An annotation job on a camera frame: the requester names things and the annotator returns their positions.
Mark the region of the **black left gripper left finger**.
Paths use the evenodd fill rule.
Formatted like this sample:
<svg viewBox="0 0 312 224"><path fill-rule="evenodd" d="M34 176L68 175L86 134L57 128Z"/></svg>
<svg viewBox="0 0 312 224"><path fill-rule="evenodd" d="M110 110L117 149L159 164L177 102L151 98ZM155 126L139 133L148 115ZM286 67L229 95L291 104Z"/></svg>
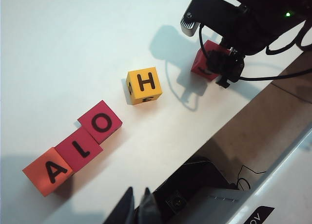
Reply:
<svg viewBox="0 0 312 224"><path fill-rule="evenodd" d="M117 205L104 221L104 224L133 224L134 215L133 188L128 187Z"/></svg>

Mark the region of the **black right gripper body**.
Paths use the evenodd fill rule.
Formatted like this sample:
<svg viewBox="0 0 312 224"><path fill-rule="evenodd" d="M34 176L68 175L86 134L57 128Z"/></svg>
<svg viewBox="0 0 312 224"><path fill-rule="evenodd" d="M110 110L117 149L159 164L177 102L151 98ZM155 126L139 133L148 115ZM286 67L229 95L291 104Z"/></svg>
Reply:
<svg viewBox="0 0 312 224"><path fill-rule="evenodd" d="M235 83L239 80L245 65L244 54L233 47L216 45L209 47L206 55L206 71L219 76L216 81L219 86L228 88L229 82Z"/></svg>

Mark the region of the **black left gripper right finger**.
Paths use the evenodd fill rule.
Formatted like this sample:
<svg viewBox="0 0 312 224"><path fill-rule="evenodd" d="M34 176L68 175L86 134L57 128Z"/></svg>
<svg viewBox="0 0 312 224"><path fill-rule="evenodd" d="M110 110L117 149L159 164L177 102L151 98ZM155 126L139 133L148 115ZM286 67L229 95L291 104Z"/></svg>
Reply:
<svg viewBox="0 0 312 224"><path fill-rule="evenodd" d="M157 202L153 193L149 188L145 188L144 194L141 198L138 212L137 212L138 224L161 224L161 214L158 209Z"/></svg>

